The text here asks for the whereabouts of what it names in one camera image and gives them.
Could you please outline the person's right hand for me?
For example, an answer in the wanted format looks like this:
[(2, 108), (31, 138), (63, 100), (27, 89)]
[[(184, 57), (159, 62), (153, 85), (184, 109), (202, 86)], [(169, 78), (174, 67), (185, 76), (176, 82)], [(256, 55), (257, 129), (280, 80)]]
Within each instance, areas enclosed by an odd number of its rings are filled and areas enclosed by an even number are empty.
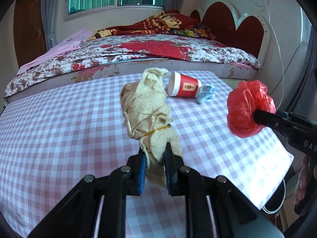
[(308, 175), (309, 157), (305, 155), (301, 163), (303, 167), (299, 173), (298, 182), (294, 191), (294, 205), (297, 205), (305, 198), (306, 189), (311, 179)]

